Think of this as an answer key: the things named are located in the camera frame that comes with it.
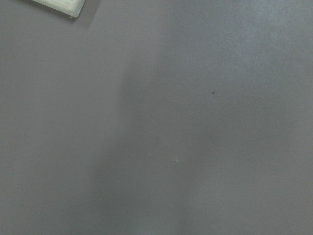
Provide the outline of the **wooden cutting board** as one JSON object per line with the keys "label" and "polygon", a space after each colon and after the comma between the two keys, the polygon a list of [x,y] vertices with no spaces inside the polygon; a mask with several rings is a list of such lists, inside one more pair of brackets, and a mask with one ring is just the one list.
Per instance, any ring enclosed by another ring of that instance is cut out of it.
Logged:
{"label": "wooden cutting board", "polygon": [[36,4],[51,8],[71,18],[78,18],[85,4],[85,0],[31,0]]}

